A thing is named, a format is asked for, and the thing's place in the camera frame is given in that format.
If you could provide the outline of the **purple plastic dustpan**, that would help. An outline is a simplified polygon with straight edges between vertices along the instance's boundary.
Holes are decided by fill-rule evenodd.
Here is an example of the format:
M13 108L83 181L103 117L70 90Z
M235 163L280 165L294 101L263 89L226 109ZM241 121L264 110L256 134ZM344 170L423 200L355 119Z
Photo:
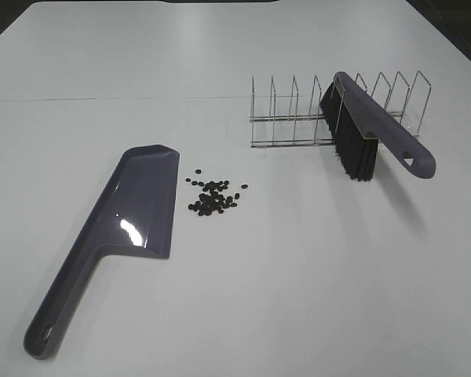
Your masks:
M31 357L57 352L102 258L169 258L179 161L179 152L164 145L122 154L25 332Z

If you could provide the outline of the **purple brush black bristles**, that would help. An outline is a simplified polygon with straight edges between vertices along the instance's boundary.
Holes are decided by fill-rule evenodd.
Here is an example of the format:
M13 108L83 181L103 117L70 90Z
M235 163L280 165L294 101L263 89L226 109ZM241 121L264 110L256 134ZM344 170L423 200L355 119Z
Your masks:
M436 173L432 153L374 101L346 72L334 75L320 102L334 149L352 180L370 181L383 144L417 178Z

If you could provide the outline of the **pile of coffee beans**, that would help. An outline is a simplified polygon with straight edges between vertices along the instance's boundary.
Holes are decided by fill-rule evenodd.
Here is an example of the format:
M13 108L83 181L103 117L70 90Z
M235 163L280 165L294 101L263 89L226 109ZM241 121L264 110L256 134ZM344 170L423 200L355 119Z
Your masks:
M185 177L184 182L197 190L196 197L187 204L187 210L199 217L223 214L239 206L242 191L250 185L242 183L234 192L230 192L231 181L228 179L206 181L197 177Z

